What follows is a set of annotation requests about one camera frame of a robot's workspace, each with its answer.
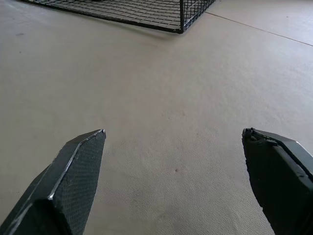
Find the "wire mesh cage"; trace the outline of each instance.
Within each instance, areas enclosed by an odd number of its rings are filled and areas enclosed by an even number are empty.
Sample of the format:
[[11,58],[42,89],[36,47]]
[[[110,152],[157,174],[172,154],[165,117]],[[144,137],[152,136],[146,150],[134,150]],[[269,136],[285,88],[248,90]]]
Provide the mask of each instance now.
[[183,33],[215,0],[24,0],[50,8]]

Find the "floor seam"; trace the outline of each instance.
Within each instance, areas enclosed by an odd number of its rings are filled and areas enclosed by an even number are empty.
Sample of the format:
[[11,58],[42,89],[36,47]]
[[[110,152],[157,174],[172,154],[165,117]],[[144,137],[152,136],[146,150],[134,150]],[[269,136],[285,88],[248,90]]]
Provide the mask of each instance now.
[[256,27],[250,26],[248,24],[241,23],[241,22],[238,22],[238,21],[234,21],[234,20],[231,20],[229,18],[226,18],[226,17],[223,17],[223,16],[219,16],[219,15],[215,15],[215,14],[212,14],[212,13],[209,13],[209,12],[206,12],[206,11],[205,11],[205,13],[209,14],[209,15],[212,15],[212,16],[219,17],[219,18],[223,18],[223,19],[228,20],[228,21],[233,21],[233,22],[238,23],[238,24],[242,24],[242,25],[245,25],[245,26],[248,26],[248,27],[251,27],[251,28],[255,28],[255,29],[258,29],[258,30],[263,31],[263,32],[266,32],[266,33],[270,33],[270,34],[273,34],[273,35],[276,35],[276,36],[279,36],[279,37],[282,37],[282,38],[287,38],[287,39],[293,40],[295,42],[302,43],[302,44],[305,44],[305,45],[313,47],[313,45],[311,45],[309,43],[305,43],[305,42],[302,42],[302,41],[299,41],[299,40],[296,40],[296,39],[292,39],[292,38],[289,38],[289,37],[286,37],[286,36],[283,36],[283,35],[280,35],[280,34],[277,34],[277,33],[273,33],[273,32],[270,32],[270,31],[267,31],[267,30],[264,30],[264,29],[261,29],[261,28],[256,28]]

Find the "wire grid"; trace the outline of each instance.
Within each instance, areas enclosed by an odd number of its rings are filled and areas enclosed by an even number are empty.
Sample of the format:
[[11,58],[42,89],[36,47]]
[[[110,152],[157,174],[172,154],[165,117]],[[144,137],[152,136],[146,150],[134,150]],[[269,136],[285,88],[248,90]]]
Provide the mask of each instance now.
[[185,31],[215,0],[182,0]]
[[62,9],[84,12],[169,29],[180,29],[179,0],[27,0]]

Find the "concrete floor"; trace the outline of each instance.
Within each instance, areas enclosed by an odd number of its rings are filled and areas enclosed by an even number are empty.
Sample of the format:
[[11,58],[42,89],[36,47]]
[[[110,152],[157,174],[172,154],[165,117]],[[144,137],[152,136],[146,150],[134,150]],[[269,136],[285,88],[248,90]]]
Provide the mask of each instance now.
[[0,222],[66,141],[105,128],[86,235],[272,235],[241,132],[313,152],[312,9],[222,0],[173,35],[0,0]]

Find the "gray floor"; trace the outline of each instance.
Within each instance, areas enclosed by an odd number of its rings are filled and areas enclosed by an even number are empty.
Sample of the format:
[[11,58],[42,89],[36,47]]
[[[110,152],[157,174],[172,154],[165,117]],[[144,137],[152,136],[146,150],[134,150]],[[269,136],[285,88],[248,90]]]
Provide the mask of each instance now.
[[312,9],[222,0],[172,35],[0,0],[0,222],[67,140],[105,128],[86,235],[272,235],[241,132],[313,152]]

